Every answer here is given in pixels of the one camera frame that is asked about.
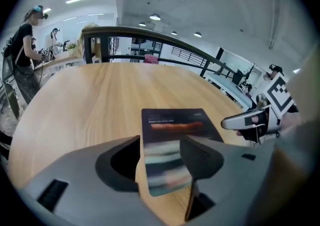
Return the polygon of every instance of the cable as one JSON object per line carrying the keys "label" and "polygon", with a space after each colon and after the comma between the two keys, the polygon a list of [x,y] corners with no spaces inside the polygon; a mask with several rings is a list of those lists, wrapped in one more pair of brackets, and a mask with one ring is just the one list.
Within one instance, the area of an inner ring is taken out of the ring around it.
{"label": "cable", "polygon": [[42,79],[42,73],[43,73],[43,71],[44,71],[43,66],[44,66],[44,61],[43,61],[43,60],[41,60],[41,75],[40,75],[40,80],[39,80],[38,85],[40,85],[40,82],[41,82],[41,79]]}

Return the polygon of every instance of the railing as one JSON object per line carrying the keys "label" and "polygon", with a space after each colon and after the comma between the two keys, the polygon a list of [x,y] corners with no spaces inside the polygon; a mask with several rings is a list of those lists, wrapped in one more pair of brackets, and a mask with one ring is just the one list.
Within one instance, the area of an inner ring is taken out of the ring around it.
{"label": "railing", "polygon": [[198,69],[202,69],[200,76],[203,77],[206,71],[214,72],[215,70],[208,69],[209,63],[218,64],[223,69],[228,71],[227,75],[223,75],[226,78],[229,76],[230,72],[234,73],[234,71],[223,64],[221,61],[217,60],[216,58],[212,57],[211,55],[205,53],[204,51],[189,45],[188,43],[182,42],[181,40],[172,38],[170,36],[149,31],[146,29],[140,28],[133,28],[133,27],[93,27],[89,29],[85,29],[82,31],[83,38],[84,38],[84,53],[85,53],[85,60],[87,64],[92,63],[92,50],[91,50],[91,39],[92,38],[100,38],[100,48],[101,48],[101,60],[103,63],[110,62],[110,59],[116,58],[126,58],[126,59],[138,59],[144,60],[143,56],[138,55],[110,55],[109,53],[109,38],[111,37],[128,37],[128,38],[136,38],[136,39],[147,39],[163,44],[168,44],[170,46],[180,48],[184,51],[190,52],[191,54],[195,54],[198,57],[202,58],[205,61],[204,66],[202,67],[202,63],[200,65],[195,65],[191,63],[185,63],[177,60],[170,60],[159,58],[160,62],[168,62],[180,65],[186,65]]}
{"label": "railing", "polygon": [[[140,61],[145,62],[145,57],[141,56],[141,55],[110,55],[109,57],[110,57],[110,59],[134,59],[134,60],[137,60],[137,63],[139,63]],[[161,58],[161,57],[158,58],[158,61],[159,62],[186,65],[186,66],[190,66],[190,67],[194,67],[194,68],[198,68],[198,69],[204,69],[204,67],[197,66],[197,65],[194,65],[194,64],[185,63],[185,62],[178,61],[178,60],[165,59],[165,58]],[[210,68],[207,68],[206,71],[217,73],[217,74],[219,73],[219,72],[217,72],[217,71],[215,71],[213,69],[210,69]],[[229,73],[227,75],[219,73],[219,75],[220,76],[224,76],[226,78],[231,78],[232,79],[232,77],[229,76]]]}
{"label": "railing", "polygon": [[198,65],[198,66],[201,66],[201,67],[204,66],[207,62],[206,59],[204,59],[194,53],[191,53],[191,52],[188,52],[186,50],[182,50],[182,49],[179,49],[176,47],[172,48],[171,54],[178,56],[178,57],[181,57],[181,58],[187,60],[188,62],[195,64],[195,65]]}

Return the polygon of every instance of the blurry card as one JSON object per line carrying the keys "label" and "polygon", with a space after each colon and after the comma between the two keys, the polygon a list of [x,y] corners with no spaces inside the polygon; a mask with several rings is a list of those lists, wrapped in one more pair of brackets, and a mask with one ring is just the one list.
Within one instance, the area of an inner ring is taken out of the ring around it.
{"label": "blurry card", "polygon": [[180,190],[192,177],[180,155],[180,139],[193,135],[223,142],[203,109],[143,109],[144,163],[151,196]]}

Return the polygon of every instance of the wooden table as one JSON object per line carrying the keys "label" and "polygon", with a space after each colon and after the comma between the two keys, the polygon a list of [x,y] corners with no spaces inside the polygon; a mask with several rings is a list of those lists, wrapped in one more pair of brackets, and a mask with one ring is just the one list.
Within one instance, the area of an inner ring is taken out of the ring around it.
{"label": "wooden table", "polygon": [[[23,187],[65,153],[119,138],[142,137],[143,108],[203,108],[225,143],[245,144],[234,131],[220,126],[223,118],[241,109],[192,71],[124,62],[69,67],[41,88],[16,128],[8,162],[12,183]],[[142,138],[140,152],[135,180],[142,200],[166,224],[183,224],[190,188],[150,196]]]}

